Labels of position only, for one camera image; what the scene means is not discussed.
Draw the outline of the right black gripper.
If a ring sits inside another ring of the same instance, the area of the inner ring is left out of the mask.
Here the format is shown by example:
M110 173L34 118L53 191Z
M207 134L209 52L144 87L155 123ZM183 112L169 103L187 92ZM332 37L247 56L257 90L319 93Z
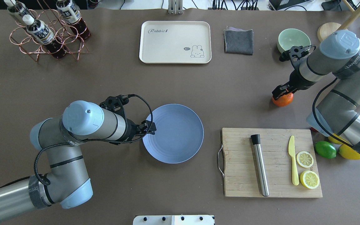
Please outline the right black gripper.
M299 66L306 61L311 48L314 48L315 50L316 46L293 46L290 50L286 50L281 53L279 60L281 62L289 60L294 68L294 71L290 74L289 81L286 84L279 85L274 89L274 91L272 91L272 97L275 101L289 93L306 90L314 85L315 82L305 79L299 72Z

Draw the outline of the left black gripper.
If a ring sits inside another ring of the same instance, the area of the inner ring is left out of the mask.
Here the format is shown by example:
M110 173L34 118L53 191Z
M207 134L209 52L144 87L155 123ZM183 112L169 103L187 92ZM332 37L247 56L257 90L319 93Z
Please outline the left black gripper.
M129 98L137 97L141 99L147 107L149 104L139 95L118 95L110 96L100 103L100 107L113 113L116 119L114 131L105 138L111 143L132 143L139 139L132 140L134 137L155 134L156 125L154 122L143 121L142 124L135 124L126 117L124 105L129 103Z

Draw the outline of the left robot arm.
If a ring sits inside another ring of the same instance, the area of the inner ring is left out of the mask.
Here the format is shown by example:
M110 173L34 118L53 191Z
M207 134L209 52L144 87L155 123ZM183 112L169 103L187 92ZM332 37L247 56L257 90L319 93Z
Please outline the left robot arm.
M38 150L34 175L0 187L0 222L56 203L74 208L88 201L93 190L80 146L133 143L156 131L152 117L141 124L126 117L124 105L135 96L108 97L101 104L74 101L62 116L35 125L30 133Z

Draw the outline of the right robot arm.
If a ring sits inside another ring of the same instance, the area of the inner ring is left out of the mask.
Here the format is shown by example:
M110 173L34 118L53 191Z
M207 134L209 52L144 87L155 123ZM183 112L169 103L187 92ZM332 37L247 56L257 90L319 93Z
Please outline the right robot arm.
M329 73L339 82L316 105L307 123L325 136L336 134L360 153L360 39L349 30L337 30L318 49L293 63L289 81L272 92L277 100L288 93L306 90Z

